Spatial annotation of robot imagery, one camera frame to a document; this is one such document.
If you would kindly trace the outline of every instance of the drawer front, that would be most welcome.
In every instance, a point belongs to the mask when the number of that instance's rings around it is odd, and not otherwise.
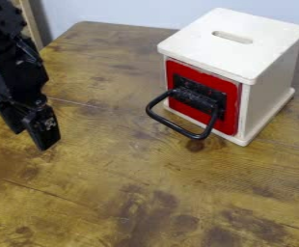
[[[225,117],[217,121],[215,129],[227,135],[235,135],[238,133],[239,123],[239,109],[241,109],[241,98],[243,84],[234,83],[225,80],[223,78],[205,73],[197,70],[194,67],[183,64],[173,59],[167,59],[167,82],[169,89],[174,89],[175,81],[174,76],[179,75],[197,83],[203,84],[214,91],[226,94],[226,113]],[[191,117],[194,120],[203,124],[209,123],[210,114],[199,111],[186,103],[178,101],[174,98],[169,99],[169,107],[181,112],[182,114]]]

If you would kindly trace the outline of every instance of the wood grain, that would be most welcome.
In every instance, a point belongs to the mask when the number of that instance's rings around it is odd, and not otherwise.
[[[0,120],[0,247],[299,247],[299,68],[247,148],[189,141],[145,113],[173,32],[86,22],[43,50],[63,139],[39,152]]]

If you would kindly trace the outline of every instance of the white wooden box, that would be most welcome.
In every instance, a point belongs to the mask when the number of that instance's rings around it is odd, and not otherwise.
[[[213,132],[246,146],[294,96],[299,25],[215,9],[159,44],[159,52],[166,56],[167,74],[183,75],[186,69],[193,69],[199,77],[211,80],[213,88],[225,87],[225,83],[237,87],[238,99],[227,109],[235,115],[227,123],[218,123]],[[166,107],[206,127],[207,120],[201,121],[195,114],[191,117],[169,100]]]

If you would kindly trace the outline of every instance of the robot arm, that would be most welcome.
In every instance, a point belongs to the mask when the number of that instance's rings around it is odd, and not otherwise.
[[[22,35],[22,11],[0,0],[0,116],[15,134],[29,131],[38,148],[61,139],[57,115],[42,88],[50,80],[31,38]]]

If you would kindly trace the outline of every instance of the black mechanism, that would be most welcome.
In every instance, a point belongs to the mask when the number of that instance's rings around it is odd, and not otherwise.
[[[57,115],[42,88],[50,80],[22,11],[0,0],[0,116],[15,134],[29,131],[45,151],[61,139]]]
[[[153,108],[170,96],[193,108],[211,115],[206,130],[202,134],[190,132],[153,111]],[[218,119],[225,120],[226,104],[227,96],[225,93],[175,74],[174,89],[165,92],[150,102],[146,112],[153,119],[189,138],[203,140],[209,137]]]

